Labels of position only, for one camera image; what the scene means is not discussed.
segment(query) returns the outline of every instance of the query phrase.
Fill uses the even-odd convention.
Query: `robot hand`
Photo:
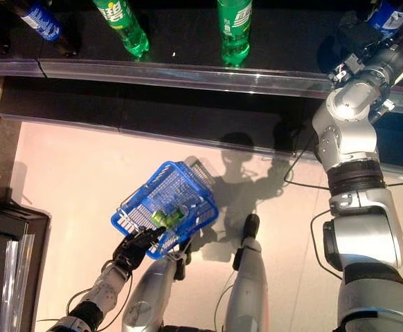
[[[146,252],[166,231],[141,229],[127,235],[115,249],[112,260],[105,263],[92,289],[67,316],[49,332],[95,332],[106,314],[115,308],[117,295],[138,268]]]

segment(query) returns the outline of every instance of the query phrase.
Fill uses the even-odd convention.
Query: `green bottle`
[[[249,53],[252,0],[217,0],[222,58],[238,66]]]
[[[107,23],[118,32],[126,50],[141,57],[149,50],[146,34],[141,30],[126,0],[93,0]]]

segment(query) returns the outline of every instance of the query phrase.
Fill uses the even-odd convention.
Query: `blue basket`
[[[124,235],[142,226],[156,229],[152,222],[154,212],[160,210],[170,214],[184,206],[185,217],[168,228],[158,244],[147,252],[153,259],[161,258],[218,217],[213,193],[202,180],[207,177],[208,174],[203,174],[200,168],[193,171],[184,162],[167,161],[128,202],[121,204],[112,216],[111,223]]]

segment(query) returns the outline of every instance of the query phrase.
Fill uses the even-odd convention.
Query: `bottle label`
[[[105,7],[97,6],[97,9],[112,28],[122,29],[129,25],[132,11],[126,1],[109,2]]]
[[[21,19],[50,42],[56,40],[62,32],[60,23],[39,3],[34,3],[29,13]]]
[[[397,10],[389,2],[382,1],[368,23],[381,31],[386,38],[392,37],[403,24],[403,10]]]
[[[223,6],[218,2],[220,30],[227,36],[241,35],[251,25],[252,1],[241,6]]]

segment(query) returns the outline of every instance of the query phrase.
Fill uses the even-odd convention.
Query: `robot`
[[[334,332],[403,331],[403,233],[379,166],[372,121],[391,107],[390,88],[403,78],[403,33],[379,48],[316,112],[316,155],[327,175],[333,220],[323,226],[325,257],[343,272]],[[267,332],[265,266],[256,241],[259,220],[248,216],[233,267],[225,332]],[[80,303],[50,332],[94,332],[116,305],[117,294],[165,228],[127,236]],[[123,332],[200,331],[163,326],[172,283],[182,259],[164,257],[142,276],[123,315]]]

